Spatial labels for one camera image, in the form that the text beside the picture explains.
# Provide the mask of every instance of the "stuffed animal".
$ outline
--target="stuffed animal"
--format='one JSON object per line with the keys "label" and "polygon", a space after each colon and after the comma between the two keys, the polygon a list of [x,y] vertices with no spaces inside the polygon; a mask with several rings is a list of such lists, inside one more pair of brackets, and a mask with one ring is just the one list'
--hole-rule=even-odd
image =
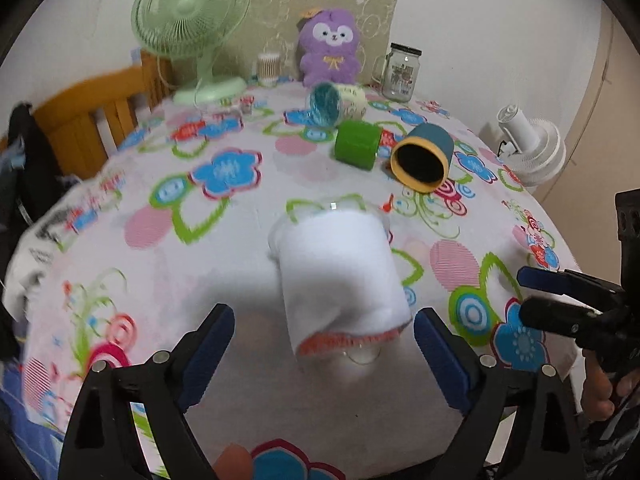
{"label": "stuffed animal", "polygon": [[360,33],[348,10],[321,10],[305,23],[298,41],[305,50],[300,62],[305,87],[326,81],[355,84],[362,68],[356,57]]}

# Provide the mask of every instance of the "hand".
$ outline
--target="hand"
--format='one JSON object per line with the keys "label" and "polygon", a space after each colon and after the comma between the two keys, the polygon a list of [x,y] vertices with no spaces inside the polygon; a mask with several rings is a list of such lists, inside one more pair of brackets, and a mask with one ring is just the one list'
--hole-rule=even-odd
{"label": "hand", "polygon": [[[613,386],[606,373],[600,368],[596,354],[590,350],[583,350],[584,368],[587,375],[580,401],[584,413],[593,422],[607,420],[615,410],[613,402],[609,400],[613,393]],[[616,393],[622,398],[628,396],[640,382],[640,368],[625,376],[618,383]]]}
{"label": "hand", "polygon": [[249,452],[238,444],[231,444],[213,465],[219,480],[252,480],[254,461]]}

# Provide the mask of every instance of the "plush toy face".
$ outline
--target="plush toy face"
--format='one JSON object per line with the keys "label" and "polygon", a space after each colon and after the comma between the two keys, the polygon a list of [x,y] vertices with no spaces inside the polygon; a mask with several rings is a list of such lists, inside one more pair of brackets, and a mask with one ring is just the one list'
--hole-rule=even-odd
{"label": "plush toy face", "polygon": [[348,10],[323,10],[312,17],[300,32],[306,52],[348,56],[356,53],[360,33]]}

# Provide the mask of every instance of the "yellow bow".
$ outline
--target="yellow bow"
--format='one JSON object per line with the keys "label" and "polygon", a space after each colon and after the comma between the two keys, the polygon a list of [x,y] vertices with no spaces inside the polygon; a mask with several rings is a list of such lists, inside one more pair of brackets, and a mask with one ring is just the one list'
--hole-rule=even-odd
{"label": "yellow bow", "polygon": [[344,62],[343,56],[324,56],[322,61],[329,65],[329,70],[340,70],[340,65]]}

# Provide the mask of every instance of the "chair backrest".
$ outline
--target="chair backrest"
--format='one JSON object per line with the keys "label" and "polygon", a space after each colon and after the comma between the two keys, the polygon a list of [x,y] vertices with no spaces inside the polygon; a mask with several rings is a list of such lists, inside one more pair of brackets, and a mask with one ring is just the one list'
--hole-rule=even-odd
{"label": "chair backrest", "polygon": [[34,111],[33,116],[49,139],[64,174],[91,178],[107,161],[95,124],[95,112],[104,111],[111,136],[119,146],[138,126],[130,100],[144,94],[149,108],[153,109],[169,95],[158,67],[164,78],[169,78],[169,62],[158,63],[155,56],[143,52],[141,66],[77,83]]}

